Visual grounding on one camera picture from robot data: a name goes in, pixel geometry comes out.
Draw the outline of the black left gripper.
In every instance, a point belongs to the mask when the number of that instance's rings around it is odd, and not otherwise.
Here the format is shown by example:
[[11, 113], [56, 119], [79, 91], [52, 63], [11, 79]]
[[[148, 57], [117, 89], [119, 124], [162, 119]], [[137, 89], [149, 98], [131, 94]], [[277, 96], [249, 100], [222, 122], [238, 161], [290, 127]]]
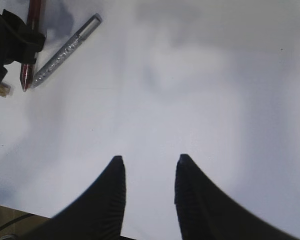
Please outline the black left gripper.
[[41, 3], [30, 3], [26, 22], [6, 9], [0, 13], [0, 84], [8, 72], [5, 65], [13, 62], [21, 63], [22, 90], [32, 84], [37, 53], [46, 40], [39, 32], [41, 7]]

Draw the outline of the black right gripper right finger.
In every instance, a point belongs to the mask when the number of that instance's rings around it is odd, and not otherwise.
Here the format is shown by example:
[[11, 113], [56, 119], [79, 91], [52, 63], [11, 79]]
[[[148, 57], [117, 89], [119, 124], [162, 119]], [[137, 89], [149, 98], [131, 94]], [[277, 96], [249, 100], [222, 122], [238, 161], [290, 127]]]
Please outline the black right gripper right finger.
[[218, 188], [188, 154], [181, 154], [174, 184], [184, 240], [294, 240], [258, 218]]

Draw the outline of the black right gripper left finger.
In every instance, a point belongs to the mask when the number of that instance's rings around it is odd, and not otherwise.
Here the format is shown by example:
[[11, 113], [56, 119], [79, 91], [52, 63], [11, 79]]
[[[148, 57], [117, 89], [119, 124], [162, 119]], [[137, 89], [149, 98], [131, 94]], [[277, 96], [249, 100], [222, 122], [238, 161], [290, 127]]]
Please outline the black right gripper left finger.
[[125, 165], [114, 156], [79, 198], [21, 239], [121, 240], [125, 206]]

